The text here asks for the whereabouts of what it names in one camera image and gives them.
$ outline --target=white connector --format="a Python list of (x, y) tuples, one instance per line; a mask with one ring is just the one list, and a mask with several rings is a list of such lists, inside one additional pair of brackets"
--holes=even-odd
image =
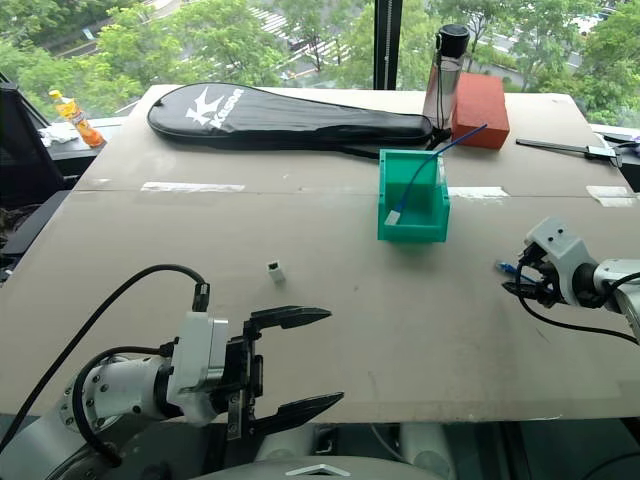
[(389, 215), (387, 215), (387, 219), (384, 221), (385, 225), (396, 225), (400, 220), (400, 212), (397, 210), (391, 210)]
[(286, 279), (284, 278), (284, 272), (282, 271), (282, 266), (278, 260), (274, 260), (273, 262), (267, 263), (267, 272), (271, 276), (271, 280), (274, 283), (284, 282)]

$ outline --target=clear plastic bottle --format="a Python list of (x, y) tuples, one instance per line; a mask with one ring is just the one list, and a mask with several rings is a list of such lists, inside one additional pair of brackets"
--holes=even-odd
[(422, 110), (435, 128), (449, 127), (469, 36), (467, 27), (456, 24), (444, 25), (436, 34), (436, 49)]
[(104, 138), (87, 120), (87, 115), (82, 111), (74, 98), (63, 97), (59, 90), (51, 90), (49, 96), (53, 98), (55, 107), (61, 117), (69, 121), (80, 133), (82, 139), (90, 147), (99, 147), (105, 143)]

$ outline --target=water bottle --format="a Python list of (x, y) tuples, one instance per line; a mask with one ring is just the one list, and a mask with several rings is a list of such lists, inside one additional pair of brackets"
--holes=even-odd
[(435, 128), (444, 130), (450, 126), (469, 36), (467, 27), (456, 24), (444, 25), (436, 34), (436, 48), (422, 110)]

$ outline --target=tape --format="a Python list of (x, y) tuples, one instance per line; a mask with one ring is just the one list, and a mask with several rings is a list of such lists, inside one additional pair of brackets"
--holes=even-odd
[(509, 196), (502, 187), (449, 187), (448, 190), (450, 197), (491, 199)]
[(224, 192), (234, 193), (244, 190), (244, 185), (223, 185), (218, 183), (174, 183), (174, 182), (146, 182), (140, 189), (141, 192)]
[(638, 202), (627, 187), (587, 185), (587, 192), (603, 207), (633, 207)]

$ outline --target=crosswalk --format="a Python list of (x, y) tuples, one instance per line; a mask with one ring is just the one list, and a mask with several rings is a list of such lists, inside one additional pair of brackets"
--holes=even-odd
[(251, 14), (258, 20), (262, 21), (262, 30), (272, 33), (278, 38), (288, 40), (289, 36), (284, 32), (283, 28), (287, 26), (287, 19), (277, 13), (267, 12), (256, 7), (249, 8)]
[[(283, 40), (294, 40), (295, 32), (300, 27), (296, 27), (293, 29), (293, 36), (290, 37), (285, 33), (285, 27), (287, 26), (287, 19), (282, 15), (278, 15), (277, 13), (268, 12), (266, 10), (261, 10), (256, 7), (249, 8), (251, 14), (256, 17), (258, 20), (262, 21), (262, 30), (271, 33), (278, 38), (282, 38)], [(318, 55), (321, 58), (323, 63), (333, 63), (337, 64), (338, 62), (338, 51), (336, 48), (336, 41), (332, 40), (330, 42), (320, 42), (317, 45)], [(340, 61), (345, 61), (349, 58), (349, 47), (347, 45), (340, 46)], [(291, 57), (287, 59), (286, 64), (293, 63), (296, 60), (299, 60), (303, 57), (307, 57), (313, 61), (315, 61), (315, 49), (310, 44), (304, 44), (297, 48), (294, 52), (292, 52)]]

